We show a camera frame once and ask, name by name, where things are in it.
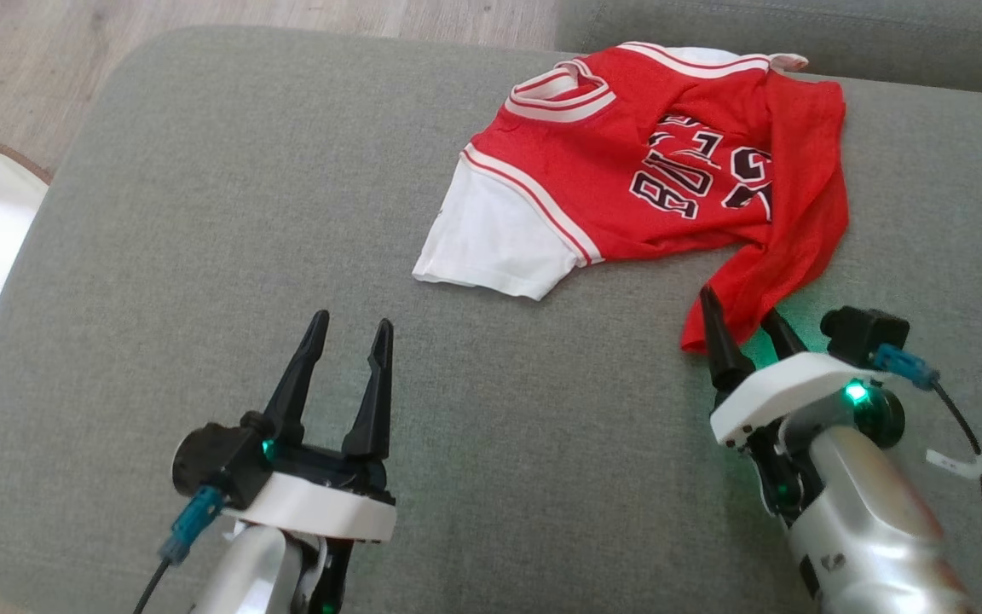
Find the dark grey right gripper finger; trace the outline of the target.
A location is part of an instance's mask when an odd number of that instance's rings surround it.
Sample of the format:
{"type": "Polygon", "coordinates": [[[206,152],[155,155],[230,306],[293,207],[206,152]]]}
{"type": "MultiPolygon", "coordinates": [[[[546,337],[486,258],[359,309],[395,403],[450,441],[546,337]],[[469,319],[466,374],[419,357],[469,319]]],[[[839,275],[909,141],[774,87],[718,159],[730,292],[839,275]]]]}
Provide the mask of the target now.
{"type": "Polygon", "coordinates": [[[767,337],[771,339],[778,361],[808,351],[806,343],[776,308],[771,308],[764,315],[763,320],[761,320],[761,327],[767,337]]]}
{"type": "Polygon", "coordinates": [[[712,386],[717,394],[731,394],[755,373],[754,363],[744,355],[725,325],[725,313],[714,290],[706,285],[699,292],[704,322],[706,355],[712,386]]]}

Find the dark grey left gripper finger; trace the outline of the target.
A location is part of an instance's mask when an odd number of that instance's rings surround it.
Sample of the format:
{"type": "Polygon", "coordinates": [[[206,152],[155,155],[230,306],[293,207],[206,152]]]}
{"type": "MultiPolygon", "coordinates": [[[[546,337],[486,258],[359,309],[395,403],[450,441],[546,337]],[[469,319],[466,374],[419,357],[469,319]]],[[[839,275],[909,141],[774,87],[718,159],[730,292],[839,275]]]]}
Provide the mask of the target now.
{"type": "Polygon", "coordinates": [[[307,401],[313,370],[322,357],[330,311],[317,310],[310,325],[287,364],[265,408],[265,416],[275,426],[274,442],[300,444],[303,442],[303,411],[307,401]]]}
{"type": "Polygon", "coordinates": [[[384,461],[390,455],[392,434],[392,380],[394,327],[389,319],[378,324],[367,355],[370,376],[359,411],[344,436],[342,452],[347,457],[384,461]]]}

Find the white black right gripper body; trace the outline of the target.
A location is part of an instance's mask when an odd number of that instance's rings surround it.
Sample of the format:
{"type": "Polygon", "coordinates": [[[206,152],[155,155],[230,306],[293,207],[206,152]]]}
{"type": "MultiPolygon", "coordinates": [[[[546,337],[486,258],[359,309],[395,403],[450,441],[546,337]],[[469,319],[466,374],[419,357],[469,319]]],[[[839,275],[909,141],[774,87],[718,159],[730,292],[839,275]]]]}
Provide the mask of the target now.
{"type": "Polygon", "coordinates": [[[713,438],[749,458],[781,521],[880,517],[880,384],[872,370],[799,352],[749,372],[712,360],[713,438]]]}

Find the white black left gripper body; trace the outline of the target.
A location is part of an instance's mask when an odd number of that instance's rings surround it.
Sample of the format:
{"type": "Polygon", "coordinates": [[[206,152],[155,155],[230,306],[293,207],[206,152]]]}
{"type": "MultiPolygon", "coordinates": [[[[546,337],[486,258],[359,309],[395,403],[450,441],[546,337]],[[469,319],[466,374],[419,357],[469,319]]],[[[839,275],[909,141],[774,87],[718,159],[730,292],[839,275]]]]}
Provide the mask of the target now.
{"type": "Polygon", "coordinates": [[[235,512],[239,521],[327,539],[392,540],[396,498],[382,460],[281,443],[276,420],[261,414],[243,415],[240,424],[264,434],[270,474],[251,504],[235,512]]]}

